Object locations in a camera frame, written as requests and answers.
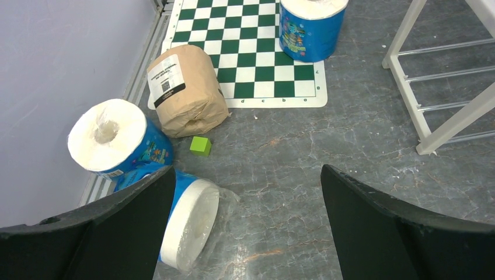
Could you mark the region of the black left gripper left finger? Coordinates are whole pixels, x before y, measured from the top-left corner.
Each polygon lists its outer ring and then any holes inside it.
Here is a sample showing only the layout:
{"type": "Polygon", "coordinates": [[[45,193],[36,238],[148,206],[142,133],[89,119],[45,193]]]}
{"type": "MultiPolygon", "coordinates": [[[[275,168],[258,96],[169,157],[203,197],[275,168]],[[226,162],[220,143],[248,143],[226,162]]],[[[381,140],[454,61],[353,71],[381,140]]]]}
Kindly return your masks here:
{"type": "Polygon", "coordinates": [[[152,279],[176,185],[168,166],[36,225],[1,229],[2,279],[152,279]]]}

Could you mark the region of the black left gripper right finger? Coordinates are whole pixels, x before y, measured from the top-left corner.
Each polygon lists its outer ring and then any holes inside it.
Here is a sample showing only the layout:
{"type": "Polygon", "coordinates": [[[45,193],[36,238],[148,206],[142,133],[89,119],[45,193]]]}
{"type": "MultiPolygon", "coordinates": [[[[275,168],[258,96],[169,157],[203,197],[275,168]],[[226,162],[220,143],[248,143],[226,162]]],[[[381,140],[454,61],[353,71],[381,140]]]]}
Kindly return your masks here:
{"type": "Polygon", "coordinates": [[[415,206],[332,165],[320,174],[344,279],[493,279],[494,226],[415,206]]]}

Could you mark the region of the brown roll with label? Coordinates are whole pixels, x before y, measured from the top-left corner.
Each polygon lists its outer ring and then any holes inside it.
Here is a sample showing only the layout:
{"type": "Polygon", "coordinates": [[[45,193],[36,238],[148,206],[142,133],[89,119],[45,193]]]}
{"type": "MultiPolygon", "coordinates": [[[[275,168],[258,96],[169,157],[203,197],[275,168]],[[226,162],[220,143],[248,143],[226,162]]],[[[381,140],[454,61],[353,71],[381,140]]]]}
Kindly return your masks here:
{"type": "Polygon", "coordinates": [[[210,56],[195,45],[173,47],[147,68],[151,102],[171,138],[204,134],[229,111],[210,56]]]}

